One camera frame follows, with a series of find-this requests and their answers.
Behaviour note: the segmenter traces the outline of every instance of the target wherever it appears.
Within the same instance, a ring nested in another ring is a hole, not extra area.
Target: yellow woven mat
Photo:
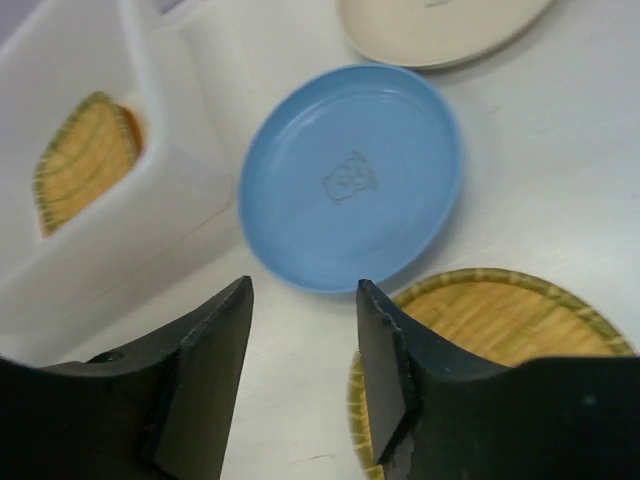
[[[142,140],[133,116],[103,92],[89,95],[42,155],[33,176],[40,224],[49,236],[135,165]]]
[[[499,269],[443,273],[401,293],[396,304],[423,325],[488,360],[515,366],[557,355],[634,355],[632,347],[598,312],[542,279]],[[373,480],[371,432],[360,354],[351,367],[348,398],[352,440]]]

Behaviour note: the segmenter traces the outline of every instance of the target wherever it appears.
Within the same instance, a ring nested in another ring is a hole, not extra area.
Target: white tabletop
[[[184,34],[238,170],[284,95],[359,59],[330,0],[208,1]],[[517,269],[583,297],[640,345],[638,18],[637,0],[559,0],[501,52],[431,74],[462,127],[466,181],[437,243],[386,291],[449,269]],[[6,354],[86,359],[177,318],[240,275],[252,276],[256,301],[223,480],[364,478],[345,407],[354,300],[274,279],[247,249],[234,208],[78,308],[69,321],[84,327],[16,338]]]

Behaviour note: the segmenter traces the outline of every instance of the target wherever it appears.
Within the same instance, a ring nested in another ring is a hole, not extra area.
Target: screw hole
[[[96,355],[87,363],[110,363],[117,362],[118,360],[122,360],[124,358],[124,354],[120,352],[104,352],[100,355]]]

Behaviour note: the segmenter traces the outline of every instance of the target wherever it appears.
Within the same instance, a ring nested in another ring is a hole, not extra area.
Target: green woven border
[[[455,270],[416,283],[414,286],[400,293],[394,302],[398,307],[405,308],[422,295],[431,293],[439,288],[459,283],[482,281],[518,286],[533,291],[543,297],[553,299],[558,305],[571,311],[597,335],[605,339],[606,344],[611,349],[611,353],[616,356],[635,355],[631,344],[624,339],[613,325],[587,303],[546,280],[525,273],[498,268],[467,268]],[[360,396],[363,390],[364,372],[362,371],[362,364],[360,362],[360,352],[356,352],[351,365],[349,393],[347,397],[351,439],[358,458],[360,459],[360,464],[368,477],[371,480],[383,480],[384,472],[382,471],[382,467],[374,465],[371,445],[366,443],[367,437],[362,433],[364,424]]]
[[[49,208],[49,204],[47,200],[44,198],[44,177],[47,176],[45,174],[45,169],[47,166],[47,161],[51,158],[51,156],[57,151],[58,146],[63,143],[71,131],[75,128],[78,122],[82,119],[82,116],[85,112],[92,106],[96,104],[104,104],[109,107],[116,117],[116,122],[118,123],[119,131],[123,137],[123,140],[126,144],[128,158],[129,158],[129,168],[133,168],[137,160],[137,152],[135,147],[135,139],[133,137],[133,133],[131,132],[131,127],[126,117],[122,113],[122,109],[119,105],[115,104],[111,97],[105,92],[93,92],[89,96],[87,96],[80,104],[74,109],[74,111],[67,117],[67,120],[64,122],[62,127],[56,132],[53,139],[47,145],[44,153],[38,164],[36,165],[36,169],[33,174],[33,190],[36,198],[36,207],[42,218],[43,227],[46,228],[48,232],[54,232],[59,228],[59,221],[54,218],[54,214]]]

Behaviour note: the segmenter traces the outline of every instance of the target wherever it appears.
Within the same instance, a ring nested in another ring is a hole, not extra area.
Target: dog logo
[[[331,201],[339,205],[363,190],[377,190],[378,180],[367,158],[360,152],[338,165],[328,177],[322,179],[325,192]]]

